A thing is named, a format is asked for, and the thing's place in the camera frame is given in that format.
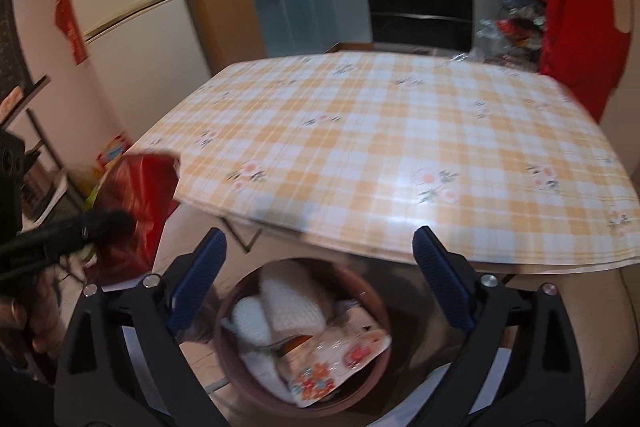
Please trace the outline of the left hand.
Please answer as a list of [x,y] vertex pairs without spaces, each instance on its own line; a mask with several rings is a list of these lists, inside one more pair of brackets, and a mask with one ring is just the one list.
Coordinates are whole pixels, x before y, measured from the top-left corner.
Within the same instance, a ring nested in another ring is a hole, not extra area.
[[34,350],[50,359],[60,355],[65,336],[54,268],[41,272],[27,289],[27,300],[1,297],[1,349],[12,359]]

